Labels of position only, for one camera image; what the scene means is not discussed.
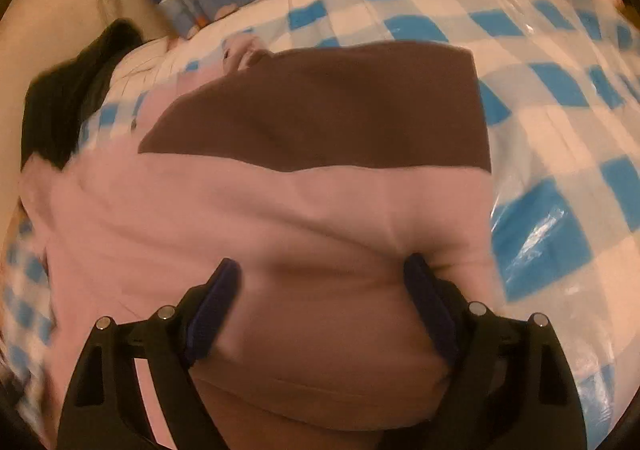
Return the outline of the pink and brown jacket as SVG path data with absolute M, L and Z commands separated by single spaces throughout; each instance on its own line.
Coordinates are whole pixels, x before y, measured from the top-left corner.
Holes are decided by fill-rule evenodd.
M 460 47 L 273 54 L 241 37 L 150 92 L 125 136 L 63 168 L 32 156 L 21 200 L 51 283 L 54 412 L 97 318 L 148 318 L 239 264 L 191 371 L 235 449 L 371 449 L 435 413 L 449 369 L 405 289 L 410 255 L 469 300 L 500 296 L 488 132 Z

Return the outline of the blue white checkered bed cover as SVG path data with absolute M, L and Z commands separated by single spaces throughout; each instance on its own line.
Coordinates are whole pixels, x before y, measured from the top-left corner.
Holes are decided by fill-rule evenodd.
M 506 312 L 551 317 L 588 447 L 637 448 L 638 32 L 606 0 L 361 0 L 347 15 L 354 32 L 314 47 L 434 40 L 472 51 Z M 126 134 L 153 89 L 206 66 L 131 99 L 108 88 L 75 149 Z

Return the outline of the black garment pile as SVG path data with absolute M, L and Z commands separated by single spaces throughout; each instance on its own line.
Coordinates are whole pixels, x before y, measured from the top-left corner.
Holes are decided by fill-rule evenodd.
M 114 69 L 142 44 L 139 30 L 118 19 L 77 57 L 38 75 L 25 96 L 21 163 L 36 154 L 64 167 L 76 148 L 81 125 L 104 101 Z

